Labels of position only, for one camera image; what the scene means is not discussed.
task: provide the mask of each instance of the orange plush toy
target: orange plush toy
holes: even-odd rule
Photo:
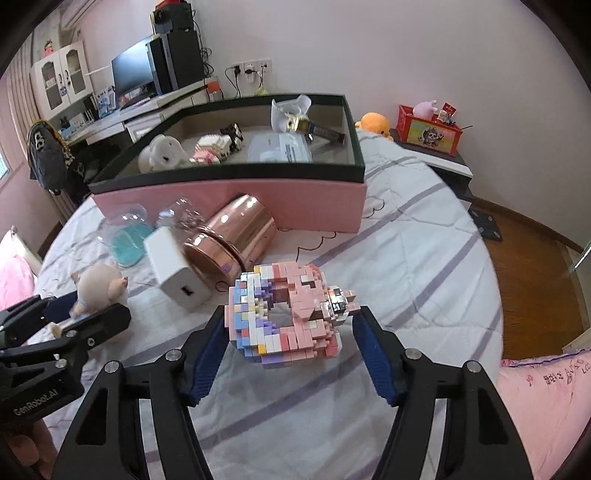
[[[390,122],[388,122],[386,117],[379,113],[366,113],[361,121],[355,124],[355,127],[362,128],[363,130],[378,135],[383,135],[388,140],[394,141],[390,135]]]

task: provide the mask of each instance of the wall outlet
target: wall outlet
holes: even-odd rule
[[[273,64],[272,64],[271,59],[257,60],[255,62],[255,70],[260,73],[263,65],[265,65],[265,70],[263,71],[263,75],[266,73],[271,73],[273,71],[273,68],[272,68]]]
[[[231,79],[234,78],[234,67],[240,67],[240,75],[244,74],[244,64],[243,63],[234,62],[234,63],[232,63],[232,65],[230,65],[230,67],[231,67],[231,70],[228,70],[227,74]]]
[[[245,62],[243,72],[246,72],[247,70],[255,70],[255,62],[253,62],[253,61]],[[250,83],[255,81],[255,74],[254,73],[245,73],[245,74],[246,74],[247,81],[249,81]]]

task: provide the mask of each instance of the computer monitor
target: computer monitor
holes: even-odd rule
[[[143,98],[156,94],[147,50],[147,44],[151,40],[152,37],[147,37],[137,42],[112,60],[113,79],[118,99],[140,87],[147,87],[149,91],[141,95]]]

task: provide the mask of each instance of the window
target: window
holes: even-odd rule
[[[8,175],[9,171],[10,168],[8,168],[8,163],[6,160],[4,160],[4,157],[0,153],[0,179],[3,179],[6,175]]]

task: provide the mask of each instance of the white bed sheet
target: white bed sheet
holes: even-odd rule
[[[501,299],[488,252],[469,215],[412,152],[367,132],[359,132],[359,138],[368,184],[364,216],[371,217],[363,220],[357,235],[325,239],[319,250],[302,251],[299,261],[318,265],[329,283],[355,290],[358,301],[403,345],[450,365],[477,359],[496,382]],[[96,240],[101,219],[92,199],[74,214],[46,257],[37,293],[73,291],[73,271],[108,261]],[[313,248],[321,237],[318,232],[279,232],[263,262],[294,260],[298,246]],[[108,360],[140,364],[182,345],[226,300],[216,294],[198,312],[187,314],[150,286],[154,279],[146,258],[124,272],[130,278],[132,324],[91,352],[83,372],[87,388]],[[191,410],[216,479],[371,477],[395,409],[376,395],[350,323],[340,331],[341,355],[306,367],[266,371],[228,347],[210,395]],[[45,330],[35,336],[37,341],[48,338]],[[46,418],[58,445],[80,402]],[[434,478],[437,469],[444,410],[438,402],[425,479]],[[142,421],[148,466],[157,480],[163,473],[148,401],[142,401]]]

